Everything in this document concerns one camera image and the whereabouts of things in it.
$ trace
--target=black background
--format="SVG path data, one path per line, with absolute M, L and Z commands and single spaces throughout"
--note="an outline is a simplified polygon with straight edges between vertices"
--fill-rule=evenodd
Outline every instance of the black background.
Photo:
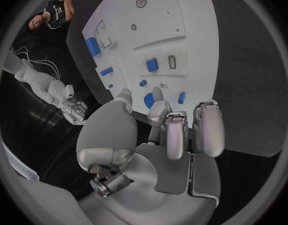
M 3 18 L 8 10 L 13 9 L 17 0 L 0 1 L 0 26 L 4 25 Z M 285 22 L 288 24 L 288 0 L 272 0 L 282 15 Z M 12 200 L 5 192 L 3 186 L 0 184 L 0 221 L 4 224 L 21 223 L 30 224 L 29 220 L 18 210 L 13 204 Z M 267 211 L 262 219 L 257 224 L 269 224 L 280 222 L 281 224 L 288 224 L 288 183 L 286 188 L 282 191 L 280 197 L 274 205 Z

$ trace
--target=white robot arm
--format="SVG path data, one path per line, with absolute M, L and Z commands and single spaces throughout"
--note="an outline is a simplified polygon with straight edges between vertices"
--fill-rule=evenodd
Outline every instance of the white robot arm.
M 9 52 L 3 70 L 14 74 L 18 81 L 28 83 L 39 98 L 61 109 L 64 117 L 71 124 L 85 124 L 85 114 L 88 107 L 82 101 L 73 102 L 70 100 L 74 95 L 72 85 L 65 86 L 63 82 L 56 80 L 49 74 L 35 70 L 29 60 L 20 60 L 12 51 Z

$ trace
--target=humanoid robot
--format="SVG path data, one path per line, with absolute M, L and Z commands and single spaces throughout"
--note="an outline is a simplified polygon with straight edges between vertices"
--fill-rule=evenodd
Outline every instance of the humanoid robot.
M 106 224 L 107 218 L 116 225 L 204 225 L 219 203 L 214 157 L 224 150 L 225 133 L 218 103 L 193 107 L 190 151 L 186 112 L 173 112 L 159 87 L 152 95 L 147 143 L 137 146 L 141 131 L 125 88 L 95 111 L 79 134 L 77 160 L 93 174 L 94 190 L 79 204 L 94 224 Z
M 49 74 L 35 70 L 30 60 L 20 59 L 12 50 L 8 53 L 3 70 L 14 74 L 18 81 L 28 83 L 39 98 L 61 109 L 62 114 L 71 124 L 85 124 L 88 107 L 83 101 L 71 101 L 74 96 L 72 85 L 65 86 L 63 82 Z

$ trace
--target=blue block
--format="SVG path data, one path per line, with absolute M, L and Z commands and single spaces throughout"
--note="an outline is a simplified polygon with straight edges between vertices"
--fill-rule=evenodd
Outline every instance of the blue block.
M 97 54 L 101 53 L 95 37 L 88 38 L 85 43 L 92 57 L 95 57 Z
M 156 70 L 159 69 L 158 67 L 158 62 L 155 58 L 150 59 L 146 62 L 147 68 L 149 72 L 155 72 Z
M 107 75 L 107 74 L 109 74 L 109 73 L 111 73 L 111 72 L 113 72 L 113 68 L 110 66 L 110 67 L 108 67 L 107 69 L 102 70 L 102 71 L 100 72 L 100 74 L 101 74 L 101 76 L 105 76 L 105 75 Z
M 178 98 L 178 104 L 184 104 L 185 102 L 185 92 L 183 91 Z
M 144 97 L 144 103 L 146 105 L 147 108 L 151 108 L 153 106 L 153 104 L 155 103 L 154 101 L 154 97 L 152 93 L 148 93 L 145 97 Z
M 140 82 L 140 87 L 144 87 L 146 84 L 147 84 L 147 81 L 143 80 L 143 81 Z

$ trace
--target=man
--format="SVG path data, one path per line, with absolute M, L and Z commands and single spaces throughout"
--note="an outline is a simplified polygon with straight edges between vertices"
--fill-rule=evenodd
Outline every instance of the man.
M 27 30 L 32 32 L 47 24 L 50 29 L 67 27 L 74 14 L 74 4 L 78 0 L 49 0 L 43 14 L 38 14 L 27 22 Z

